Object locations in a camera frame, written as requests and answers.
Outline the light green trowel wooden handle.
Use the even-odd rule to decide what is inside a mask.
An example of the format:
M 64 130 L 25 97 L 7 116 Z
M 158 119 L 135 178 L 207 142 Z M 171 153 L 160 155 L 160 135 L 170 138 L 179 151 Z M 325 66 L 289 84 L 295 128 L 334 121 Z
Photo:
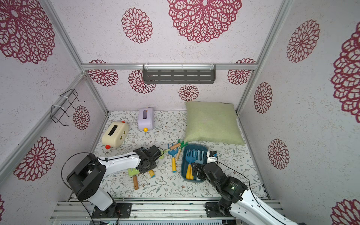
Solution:
M 129 169 L 128 169 L 128 175 L 133 178 L 133 184 L 134 184 L 134 189 L 135 189 L 135 190 L 138 190 L 138 189 L 139 189 L 138 179 L 137 179 L 137 175 L 138 175 L 139 173 L 140 173 L 140 171 L 137 170 L 136 168 L 129 168 Z

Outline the light green rake wooden handle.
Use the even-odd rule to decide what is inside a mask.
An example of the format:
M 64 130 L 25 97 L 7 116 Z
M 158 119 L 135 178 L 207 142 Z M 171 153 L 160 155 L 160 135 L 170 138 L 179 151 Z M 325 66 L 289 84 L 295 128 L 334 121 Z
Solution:
M 162 154 L 161 154 L 161 156 L 159 157 L 159 159 L 163 159 L 163 158 L 165 157 L 165 153 L 166 153 L 166 152 L 172 151 L 172 150 L 174 150 L 174 149 L 176 149 L 176 148 L 179 148 L 179 147 L 181 147 L 181 144 L 180 144 L 180 143 L 178 143 L 178 144 L 176 144 L 176 145 L 174 145 L 174 146 L 171 146 L 171 147 L 169 147 L 169 148 L 166 149 L 166 150 L 161 149 L 161 150 L 162 150 Z

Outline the dark green rake wooden handle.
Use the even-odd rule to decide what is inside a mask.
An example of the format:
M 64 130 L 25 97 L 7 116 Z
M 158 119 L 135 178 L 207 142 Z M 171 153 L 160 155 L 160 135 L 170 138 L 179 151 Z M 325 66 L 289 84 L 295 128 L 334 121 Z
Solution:
M 179 151 L 178 151 L 178 153 L 177 153 L 177 155 L 175 157 L 175 160 L 179 159 L 179 157 L 181 155 L 181 152 L 182 152 L 182 149 L 188 145 L 188 142 L 184 142 L 181 139 L 179 139 L 178 144 L 180 144 L 180 146 L 179 146 Z

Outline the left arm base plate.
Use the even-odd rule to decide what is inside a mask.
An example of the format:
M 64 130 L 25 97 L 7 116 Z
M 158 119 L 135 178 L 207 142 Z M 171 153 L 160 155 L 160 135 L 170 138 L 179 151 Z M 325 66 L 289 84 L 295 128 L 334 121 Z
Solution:
M 108 209 L 101 211 L 94 207 L 92 218 L 129 218 L 132 210 L 132 203 L 113 203 Z

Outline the light blue rake white handle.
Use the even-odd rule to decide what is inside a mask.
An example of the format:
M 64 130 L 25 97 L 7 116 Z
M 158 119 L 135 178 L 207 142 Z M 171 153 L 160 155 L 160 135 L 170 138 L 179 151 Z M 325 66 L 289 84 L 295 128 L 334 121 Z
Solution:
M 204 152 L 198 150 L 198 151 L 197 151 L 197 160 L 196 160 L 196 163 L 199 163 L 200 165 L 202 165 L 203 162 L 204 162 L 203 156 L 204 156 Z M 201 179 L 199 178 L 199 173 L 200 173 L 200 166 L 198 167 L 198 170 L 197 170 L 197 173 L 196 173 L 196 180 L 197 180 L 197 181 L 200 181 L 200 180 L 201 180 Z

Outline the small blue rake yellow handle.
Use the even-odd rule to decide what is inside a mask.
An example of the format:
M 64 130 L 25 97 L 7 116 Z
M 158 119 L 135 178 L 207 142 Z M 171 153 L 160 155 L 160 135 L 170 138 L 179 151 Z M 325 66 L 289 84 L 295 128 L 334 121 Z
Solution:
M 171 155 L 171 157 L 172 157 L 172 172 L 174 172 L 174 173 L 177 171 L 176 170 L 176 162 L 175 162 L 175 157 L 176 157 L 177 153 L 178 153 L 178 148 L 176 148 L 172 151 L 168 151 L 168 154 Z

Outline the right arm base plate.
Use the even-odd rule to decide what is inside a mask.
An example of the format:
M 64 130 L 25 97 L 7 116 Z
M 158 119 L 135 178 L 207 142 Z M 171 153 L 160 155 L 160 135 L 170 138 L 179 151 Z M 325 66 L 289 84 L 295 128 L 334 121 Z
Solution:
M 232 213 L 239 211 L 231 207 L 231 202 L 206 202 L 205 211 L 208 218 L 233 217 Z

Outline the teal plastic storage box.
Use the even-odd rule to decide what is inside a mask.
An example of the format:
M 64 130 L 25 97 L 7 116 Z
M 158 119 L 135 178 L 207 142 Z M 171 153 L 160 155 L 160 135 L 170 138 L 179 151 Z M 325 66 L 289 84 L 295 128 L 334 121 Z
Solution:
M 184 147 L 181 176 L 187 182 L 202 183 L 204 175 L 199 175 L 200 168 L 207 163 L 208 149 L 204 145 L 189 144 Z

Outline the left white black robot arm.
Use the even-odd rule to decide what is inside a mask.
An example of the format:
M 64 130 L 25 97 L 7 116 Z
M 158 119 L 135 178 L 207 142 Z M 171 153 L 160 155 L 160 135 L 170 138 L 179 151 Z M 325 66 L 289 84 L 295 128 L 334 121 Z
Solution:
M 97 157 L 87 153 L 69 173 L 66 181 L 79 201 L 88 201 L 104 212 L 115 206 L 113 197 L 100 187 L 105 176 L 127 169 L 147 173 L 157 167 L 156 161 L 163 154 L 155 145 L 114 157 Z

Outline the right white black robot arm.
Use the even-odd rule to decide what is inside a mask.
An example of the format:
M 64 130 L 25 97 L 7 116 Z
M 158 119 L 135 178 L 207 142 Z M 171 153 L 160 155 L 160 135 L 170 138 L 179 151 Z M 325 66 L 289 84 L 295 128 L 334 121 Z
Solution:
M 192 169 L 200 178 L 206 179 L 221 195 L 218 208 L 222 215 L 231 215 L 248 225 L 295 225 L 259 199 L 239 179 L 227 176 L 216 162 L 205 165 L 193 163 Z

